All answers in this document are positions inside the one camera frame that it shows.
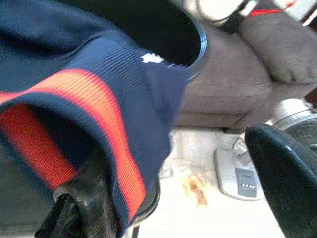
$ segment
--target gray couch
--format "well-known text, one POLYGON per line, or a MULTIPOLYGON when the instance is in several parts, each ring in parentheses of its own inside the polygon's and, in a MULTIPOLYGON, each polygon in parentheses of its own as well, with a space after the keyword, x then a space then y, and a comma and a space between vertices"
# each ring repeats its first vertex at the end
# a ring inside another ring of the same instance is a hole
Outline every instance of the gray couch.
POLYGON ((187 87, 177 126, 244 129, 269 120, 279 101, 317 87, 317 34, 286 13, 247 17, 233 35, 201 21, 210 57, 187 87))

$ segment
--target orange stripe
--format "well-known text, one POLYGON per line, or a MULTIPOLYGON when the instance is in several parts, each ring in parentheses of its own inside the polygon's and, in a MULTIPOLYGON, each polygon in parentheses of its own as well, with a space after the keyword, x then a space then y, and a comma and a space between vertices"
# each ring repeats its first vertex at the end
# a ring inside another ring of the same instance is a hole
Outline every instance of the orange stripe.
POLYGON ((26 106, 15 106, 1 113, 0 125, 9 141, 50 189, 55 190, 76 172, 26 106))
POLYGON ((84 109, 100 126, 112 147, 118 183, 133 218, 146 191, 127 143, 120 107, 111 89, 96 75, 80 69, 64 70, 21 93, 0 93, 0 103, 28 93, 65 98, 84 109))

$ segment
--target couch armrest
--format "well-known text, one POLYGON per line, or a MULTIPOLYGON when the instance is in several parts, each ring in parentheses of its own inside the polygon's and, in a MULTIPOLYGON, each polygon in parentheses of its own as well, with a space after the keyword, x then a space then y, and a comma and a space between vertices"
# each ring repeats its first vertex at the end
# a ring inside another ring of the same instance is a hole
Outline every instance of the couch armrest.
MULTIPOLYGON (((257 8, 276 7, 264 0, 257 8)), ((249 16, 240 25, 239 34, 257 52, 274 79, 317 82, 317 34, 286 13, 249 16)))

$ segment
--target white logo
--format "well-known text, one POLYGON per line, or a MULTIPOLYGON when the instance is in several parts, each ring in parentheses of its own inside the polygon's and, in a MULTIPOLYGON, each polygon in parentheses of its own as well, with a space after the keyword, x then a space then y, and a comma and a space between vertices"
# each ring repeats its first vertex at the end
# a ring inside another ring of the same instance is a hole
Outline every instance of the white logo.
POLYGON ((161 63, 165 60, 161 56, 159 56, 159 55, 156 56, 153 53, 152 54, 147 53, 147 54, 141 56, 140 58, 143 58, 142 63, 161 63))

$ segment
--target stain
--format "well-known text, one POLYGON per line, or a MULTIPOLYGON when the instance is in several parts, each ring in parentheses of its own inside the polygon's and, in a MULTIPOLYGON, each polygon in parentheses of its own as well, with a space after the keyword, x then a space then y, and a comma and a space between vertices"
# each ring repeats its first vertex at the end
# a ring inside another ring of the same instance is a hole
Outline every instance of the stain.
POLYGON ((207 207, 206 184, 200 175, 191 174, 183 178, 183 187, 188 197, 195 200, 197 207, 207 207))

